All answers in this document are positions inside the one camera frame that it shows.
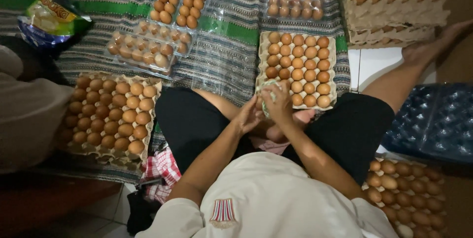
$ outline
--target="striped patch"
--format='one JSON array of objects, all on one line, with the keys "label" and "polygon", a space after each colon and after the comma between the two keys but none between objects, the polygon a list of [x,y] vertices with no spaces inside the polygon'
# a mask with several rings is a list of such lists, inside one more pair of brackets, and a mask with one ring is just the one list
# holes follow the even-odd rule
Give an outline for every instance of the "striped patch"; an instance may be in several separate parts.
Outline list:
[{"label": "striped patch", "polygon": [[238,222],[235,220],[233,200],[231,198],[215,200],[213,214],[209,222],[219,229],[235,226]]}]

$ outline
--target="white fabric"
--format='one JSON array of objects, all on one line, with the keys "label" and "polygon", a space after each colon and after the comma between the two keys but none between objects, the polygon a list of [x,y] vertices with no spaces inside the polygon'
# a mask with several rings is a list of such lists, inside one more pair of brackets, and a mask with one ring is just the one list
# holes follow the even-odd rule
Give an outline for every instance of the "white fabric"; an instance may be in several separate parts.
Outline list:
[{"label": "white fabric", "polygon": [[73,88],[46,79],[20,82],[21,59],[0,46],[0,174],[26,169],[52,150]]},{"label": "white fabric", "polygon": [[[233,201],[236,225],[209,223],[214,201]],[[200,209],[172,199],[136,238],[397,238],[387,217],[361,198],[348,200],[312,180],[294,162],[256,152],[231,162],[205,194]]]}]

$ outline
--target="person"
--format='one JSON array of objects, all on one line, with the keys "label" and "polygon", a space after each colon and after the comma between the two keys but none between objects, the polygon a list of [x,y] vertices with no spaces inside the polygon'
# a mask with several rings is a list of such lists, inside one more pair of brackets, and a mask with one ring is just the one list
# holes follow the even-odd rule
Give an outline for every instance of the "person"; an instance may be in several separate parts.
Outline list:
[{"label": "person", "polygon": [[[361,185],[423,71],[472,25],[454,24],[434,41],[404,48],[401,65],[361,94],[342,95],[312,123],[313,110],[292,114],[287,84],[261,93],[273,125],[261,120],[256,96],[237,108],[203,90],[163,92],[157,122],[182,177],[136,238],[398,237]],[[281,156],[247,153],[249,133],[290,145]]]},{"label": "person", "polygon": [[30,168],[51,154],[74,90],[66,84],[48,56],[21,38],[0,37],[0,174]]}]

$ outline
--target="woven rug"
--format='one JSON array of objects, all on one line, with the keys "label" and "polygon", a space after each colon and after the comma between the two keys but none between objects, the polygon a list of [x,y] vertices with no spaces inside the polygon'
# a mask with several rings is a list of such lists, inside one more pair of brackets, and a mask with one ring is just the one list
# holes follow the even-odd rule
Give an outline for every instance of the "woven rug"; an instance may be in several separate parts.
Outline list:
[{"label": "woven rug", "polygon": [[[94,26],[83,39],[64,51],[57,61],[64,76],[74,82],[79,72],[107,71],[128,76],[137,73],[115,65],[103,56],[103,49],[112,32],[128,29],[147,17],[154,0],[71,0]],[[0,0],[0,34],[18,34],[17,16],[33,0]],[[298,22],[271,22],[260,18],[263,0],[211,0],[200,19],[202,31],[194,41],[188,58],[174,66],[174,80],[169,86],[209,90],[226,97],[236,105],[244,104],[253,95],[257,76],[259,29],[285,30],[307,34],[332,35],[337,38],[337,65],[335,66],[338,95],[350,88],[350,70],[346,43],[340,23],[340,12],[335,0],[327,3],[328,11],[321,24]],[[159,126],[150,143],[150,149],[159,151],[165,140]],[[95,164],[93,159],[57,152],[34,171],[135,183],[139,171],[126,171],[113,166]]]}]

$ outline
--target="white tile floor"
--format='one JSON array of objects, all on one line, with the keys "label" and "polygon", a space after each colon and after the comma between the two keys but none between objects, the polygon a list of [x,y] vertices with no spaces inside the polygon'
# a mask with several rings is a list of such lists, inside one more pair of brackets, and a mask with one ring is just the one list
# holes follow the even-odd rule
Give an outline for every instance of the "white tile floor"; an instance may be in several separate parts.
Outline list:
[{"label": "white tile floor", "polygon": [[[399,65],[402,59],[400,48],[350,50],[348,55],[353,91],[362,91],[366,85],[381,74]],[[435,67],[431,66],[420,83],[433,82],[435,82]],[[385,152],[386,150],[380,147],[378,151]],[[80,225],[83,225],[83,228],[80,228],[81,232],[95,232],[98,237],[103,238],[129,238],[124,225],[130,215],[126,195],[133,191],[133,185],[125,184],[120,194],[81,210],[88,213],[87,216],[79,214],[79,216],[73,215],[72,217],[85,218],[80,221]]]}]

